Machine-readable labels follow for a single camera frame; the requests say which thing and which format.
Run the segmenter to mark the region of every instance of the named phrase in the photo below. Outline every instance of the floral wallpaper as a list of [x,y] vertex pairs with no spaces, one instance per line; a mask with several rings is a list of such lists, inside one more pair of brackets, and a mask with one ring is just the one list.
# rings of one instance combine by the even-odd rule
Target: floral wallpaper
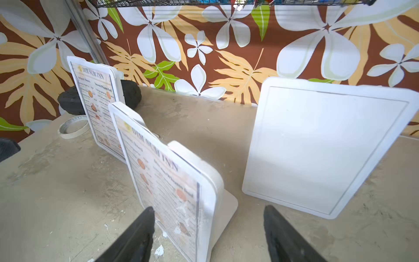
[[67,56],[91,60],[62,0],[0,5],[0,137],[20,141],[60,115],[74,85]]
[[[29,4],[0,7],[0,40],[4,43],[0,46],[0,101],[9,112],[0,117],[16,126],[56,117],[54,97],[58,89],[72,84],[64,76],[66,68],[60,57],[68,50],[87,55],[82,41],[72,41],[77,33],[71,23],[64,22],[66,17],[57,23],[60,9],[48,6],[52,0],[40,2],[42,10],[38,8],[36,14]],[[417,0],[377,0],[372,6],[345,7],[245,5],[242,10],[233,5],[99,9],[88,1],[81,5],[109,63],[125,79],[151,88],[249,105],[257,105],[261,83],[270,76],[419,91]],[[19,17],[22,12],[27,15]],[[16,17],[24,22],[18,23]],[[11,51],[3,50],[9,42],[30,48],[10,57]],[[4,62],[10,59],[22,61],[20,65],[15,60]],[[19,96],[23,91],[17,91],[20,84],[13,76],[21,71],[49,85],[51,75],[57,78],[61,86],[54,85],[55,93],[43,91],[47,85],[31,82],[34,88],[30,90],[39,92],[52,107],[39,102],[44,101],[39,95]],[[4,84],[9,78],[14,88]],[[37,117],[30,108],[37,108]],[[419,137],[419,115],[403,134]]]

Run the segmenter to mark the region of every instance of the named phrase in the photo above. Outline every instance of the laminated menu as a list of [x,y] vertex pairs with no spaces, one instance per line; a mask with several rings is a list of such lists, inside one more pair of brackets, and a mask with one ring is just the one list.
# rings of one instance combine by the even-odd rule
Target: laminated menu
[[68,62],[95,141],[125,162],[108,109],[110,103],[121,100],[118,98],[124,100],[118,95],[118,89],[122,89],[121,81],[114,68],[93,64],[79,57],[68,57]]
[[116,102],[109,109],[142,206],[154,208],[157,225],[187,261],[207,260],[222,178],[204,175],[172,151],[129,107]]
[[199,183],[118,116],[116,124],[140,199],[191,259],[196,254]]

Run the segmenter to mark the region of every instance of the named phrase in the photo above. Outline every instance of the menu logo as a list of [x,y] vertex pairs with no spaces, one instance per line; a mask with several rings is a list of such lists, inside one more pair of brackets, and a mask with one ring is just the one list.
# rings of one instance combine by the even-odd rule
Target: menu logo
[[94,77],[97,77],[97,78],[100,78],[100,79],[105,79],[104,76],[99,72],[90,70],[90,69],[85,68],[85,67],[83,67],[82,70],[83,70],[84,73],[87,73],[87,74],[92,75]]
[[127,124],[126,122],[124,122],[124,125],[125,125],[125,127],[127,128],[127,130],[129,132],[132,132],[132,127],[129,124]]

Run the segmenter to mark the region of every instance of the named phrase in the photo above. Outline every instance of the blank white sign holder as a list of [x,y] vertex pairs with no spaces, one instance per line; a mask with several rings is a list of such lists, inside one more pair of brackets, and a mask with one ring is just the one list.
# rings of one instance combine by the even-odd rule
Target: blank white sign holder
[[419,109],[419,93],[268,78],[242,190],[336,218]]

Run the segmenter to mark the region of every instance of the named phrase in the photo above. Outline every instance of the white plumeria flower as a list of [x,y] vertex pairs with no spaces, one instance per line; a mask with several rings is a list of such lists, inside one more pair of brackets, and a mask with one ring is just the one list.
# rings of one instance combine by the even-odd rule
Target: white plumeria flower
[[154,84],[150,84],[150,87],[151,87],[151,88],[156,88],[156,87],[154,86]]
[[7,42],[7,36],[0,32],[0,45],[4,44],[5,42]]
[[323,22],[317,6],[276,5],[278,24],[290,31],[317,31],[303,36],[284,47],[278,55],[279,76],[297,78],[306,68],[318,43],[326,39],[321,62],[323,78],[348,79],[358,67],[360,52],[343,35],[339,28],[379,23],[406,12],[417,0],[378,0],[372,6],[356,5],[350,13],[337,21],[347,6],[328,6],[326,22]]
[[226,89],[221,86],[211,87],[201,91],[207,81],[207,73],[200,64],[197,64],[194,68],[192,68],[191,79],[196,89],[186,80],[179,79],[175,82],[176,92],[185,93],[191,96],[203,96],[211,99],[220,99],[226,92]]
[[147,25],[137,37],[137,45],[142,56],[149,62],[156,62],[156,48],[154,46],[153,31],[157,35],[158,42],[164,55],[170,61],[179,62],[181,60],[181,50],[176,40],[166,31],[157,27],[156,24],[169,21],[175,18],[182,6],[144,6],[142,9],[145,17],[137,7],[118,8],[119,13],[127,23],[133,26]]
[[89,52],[89,47],[77,30],[71,31],[65,36],[62,35],[70,23],[70,13],[63,0],[40,0],[40,2],[54,32],[51,32],[36,14],[20,0],[3,2],[0,5],[0,14],[7,22],[22,32],[50,38],[46,44],[33,51],[29,56],[28,73],[43,74],[54,68],[57,62],[57,45],[61,64],[69,72],[67,56],[73,56],[74,54],[65,43],[85,53]]
[[84,8],[83,13],[86,16],[88,20],[99,20],[98,21],[98,32],[101,36],[101,38],[106,41],[108,40],[108,34],[105,31],[105,28],[103,25],[105,25],[106,29],[108,29],[109,33],[113,38],[118,37],[118,32],[116,31],[115,26],[109,22],[108,20],[104,19],[108,15],[108,9],[101,7],[96,10],[96,8],[90,3],[90,1],[86,1],[87,6],[90,8]]
[[203,65],[205,65],[205,62],[207,59],[205,58],[205,54],[209,54],[212,52],[211,47],[202,46],[201,44],[205,41],[205,33],[204,31],[199,31],[197,33],[197,40],[195,41],[195,38],[192,34],[186,34],[185,35],[185,42],[195,46],[194,48],[189,48],[187,51],[188,57],[192,58],[195,57],[198,51],[199,60]]
[[408,61],[412,58],[419,57],[419,44],[415,45],[404,58],[404,46],[402,44],[391,44],[386,46],[380,52],[380,56],[396,63],[375,65],[368,71],[367,75],[379,76],[396,68],[388,79],[388,86],[390,87],[394,87],[403,80],[404,72],[402,67],[409,73],[419,72],[419,62]]
[[235,9],[233,14],[231,14],[231,5],[220,5],[220,7],[225,15],[215,6],[209,6],[202,12],[202,16],[209,22],[226,22],[218,31],[217,37],[215,38],[217,48],[224,49],[228,47],[228,43],[230,42],[230,25],[233,27],[234,37],[238,46],[247,46],[250,42],[250,28],[246,24],[236,21],[235,19],[244,18],[250,15],[254,5],[244,5],[242,10],[238,11]]

